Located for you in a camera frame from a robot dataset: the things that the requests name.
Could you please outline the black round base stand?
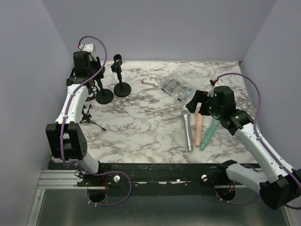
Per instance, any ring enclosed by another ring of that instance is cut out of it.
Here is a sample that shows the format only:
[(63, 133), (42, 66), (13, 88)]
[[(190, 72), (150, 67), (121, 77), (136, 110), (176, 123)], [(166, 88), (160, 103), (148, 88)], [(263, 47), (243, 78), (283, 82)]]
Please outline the black round base stand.
[(121, 74), (122, 72), (121, 65), (123, 63), (122, 56), (120, 54), (116, 54), (113, 57), (113, 61), (114, 63), (111, 65), (111, 70), (113, 73), (117, 74), (117, 78), (119, 81), (113, 89), (114, 94), (117, 97), (127, 97), (131, 93), (131, 86), (128, 83), (122, 81), (122, 74)]

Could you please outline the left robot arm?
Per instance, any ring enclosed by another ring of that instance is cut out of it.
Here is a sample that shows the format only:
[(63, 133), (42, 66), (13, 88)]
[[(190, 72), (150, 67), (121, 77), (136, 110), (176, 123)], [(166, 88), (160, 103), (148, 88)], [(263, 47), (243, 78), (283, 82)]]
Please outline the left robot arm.
[(89, 182), (99, 186), (104, 182), (104, 174), (99, 161), (87, 151), (87, 140), (79, 122), (84, 103), (92, 93), (95, 82), (90, 80), (83, 86), (81, 84), (101, 69), (101, 63), (94, 51), (87, 48), (74, 52), (73, 62), (74, 68), (66, 80), (66, 100), (55, 123), (46, 126), (46, 135), (54, 158), (64, 160), (66, 164), (74, 163), (83, 171), (90, 172)]

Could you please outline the peach pink microphone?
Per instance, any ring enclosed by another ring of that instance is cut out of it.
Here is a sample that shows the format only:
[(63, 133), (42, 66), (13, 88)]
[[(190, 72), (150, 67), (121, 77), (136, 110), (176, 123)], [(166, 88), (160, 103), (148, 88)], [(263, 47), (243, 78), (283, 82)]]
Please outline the peach pink microphone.
[(195, 126), (195, 146), (200, 147), (202, 140), (202, 128), (204, 116), (199, 113), (200, 107), (196, 111), (196, 126)]

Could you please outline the black clip microphone stand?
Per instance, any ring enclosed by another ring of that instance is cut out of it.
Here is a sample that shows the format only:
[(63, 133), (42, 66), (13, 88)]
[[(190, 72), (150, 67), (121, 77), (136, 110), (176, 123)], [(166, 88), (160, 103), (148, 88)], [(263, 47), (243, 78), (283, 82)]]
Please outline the black clip microphone stand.
[(114, 98), (113, 92), (110, 89), (104, 89), (100, 79), (97, 79), (96, 82), (99, 87), (99, 91), (96, 94), (97, 103), (101, 105), (109, 104)]

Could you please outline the black shock mount tripod stand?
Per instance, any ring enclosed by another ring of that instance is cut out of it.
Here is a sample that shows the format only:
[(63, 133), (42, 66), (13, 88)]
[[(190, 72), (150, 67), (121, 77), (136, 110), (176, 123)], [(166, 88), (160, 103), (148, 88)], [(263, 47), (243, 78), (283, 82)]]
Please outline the black shock mount tripod stand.
[[(101, 82), (101, 80), (98, 80), (97, 81), (97, 84), (100, 85), (100, 87), (97, 87), (95, 84), (93, 84), (91, 86), (91, 89), (90, 91), (88, 92), (88, 97), (86, 99), (86, 102), (90, 102), (94, 99), (96, 99), (96, 95), (97, 93), (100, 91), (100, 90), (103, 90), (103, 84)], [(81, 114), (82, 114), (82, 118), (80, 120), (80, 124), (83, 124), (83, 123), (92, 123), (98, 127), (100, 127), (103, 131), (106, 131), (105, 128), (101, 127), (99, 124), (97, 124), (96, 122), (94, 122), (91, 118), (92, 118), (92, 115), (90, 114), (90, 109), (92, 107), (92, 104), (89, 104), (89, 107), (87, 108), (85, 105), (83, 105), (83, 108), (82, 108), (82, 111), (81, 111)]]

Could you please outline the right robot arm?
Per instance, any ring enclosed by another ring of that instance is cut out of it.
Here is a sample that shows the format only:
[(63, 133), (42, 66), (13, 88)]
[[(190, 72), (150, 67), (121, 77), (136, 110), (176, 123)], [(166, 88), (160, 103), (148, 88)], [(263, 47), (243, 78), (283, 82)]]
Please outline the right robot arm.
[(231, 135), (236, 137), (258, 162), (262, 172), (243, 167), (229, 160), (219, 165), (217, 181), (223, 185), (236, 181), (259, 194), (263, 202), (276, 210), (301, 195), (301, 171), (283, 160), (275, 149), (260, 135), (254, 120), (244, 110), (236, 108), (233, 90), (218, 86), (213, 93), (197, 90), (186, 108), (194, 113), (217, 118)]

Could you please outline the grey silver microphone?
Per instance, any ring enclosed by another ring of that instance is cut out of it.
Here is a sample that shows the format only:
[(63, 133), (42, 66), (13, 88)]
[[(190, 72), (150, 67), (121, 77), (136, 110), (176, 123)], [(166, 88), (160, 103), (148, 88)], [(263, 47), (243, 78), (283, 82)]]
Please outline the grey silver microphone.
[(191, 128), (190, 128), (190, 112), (188, 110), (182, 110), (181, 118), (184, 126), (184, 134), (187, 150), (191, 152), (193, 150), (193, 143), (191, 137)]

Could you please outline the mint green microphone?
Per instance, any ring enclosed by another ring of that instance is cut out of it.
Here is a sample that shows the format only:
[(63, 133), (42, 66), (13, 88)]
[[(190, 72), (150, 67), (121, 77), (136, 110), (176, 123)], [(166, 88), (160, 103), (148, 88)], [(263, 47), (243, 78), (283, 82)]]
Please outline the mint green microphone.
[(200, 150), (203, 151), (206, 146), (209, 144), (211, 138), (213, 137), (215, 131), (217, 130), (217, 128), (219, 127), (220, 125), (220, 121), (219, 120), (216, 120), (214, 119), (205, 135), (205, 137), (203, 138), (202, 140), (202, 143), (200, 145)]

